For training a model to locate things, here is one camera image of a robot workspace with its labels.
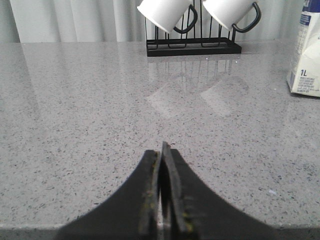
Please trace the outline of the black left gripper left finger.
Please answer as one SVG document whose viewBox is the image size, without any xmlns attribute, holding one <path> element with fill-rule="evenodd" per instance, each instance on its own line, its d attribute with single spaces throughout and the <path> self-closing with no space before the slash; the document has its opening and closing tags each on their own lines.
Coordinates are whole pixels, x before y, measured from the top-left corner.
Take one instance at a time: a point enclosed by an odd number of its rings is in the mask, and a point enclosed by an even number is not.
<svg viewBox="0 0 320 240">
<path fill-rule="evenodd" d="M 63 226 L 57 240 L 155 240 L 160 153 L 146 150 L 121 187 L 98 207 Z"/>
</svg>

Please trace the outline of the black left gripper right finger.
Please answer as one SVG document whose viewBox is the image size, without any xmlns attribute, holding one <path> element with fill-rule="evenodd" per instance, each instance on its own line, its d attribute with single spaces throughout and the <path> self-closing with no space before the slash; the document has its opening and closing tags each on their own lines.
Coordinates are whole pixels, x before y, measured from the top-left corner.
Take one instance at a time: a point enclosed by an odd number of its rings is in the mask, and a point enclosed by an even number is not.
<svg viewBox="0 0 320 240">
<path fill-rule="evenodd" d="M 167 142 L 161 153 L 166 240 L 276 240 L 277 231 L 211 190 Z"/>
</svg>

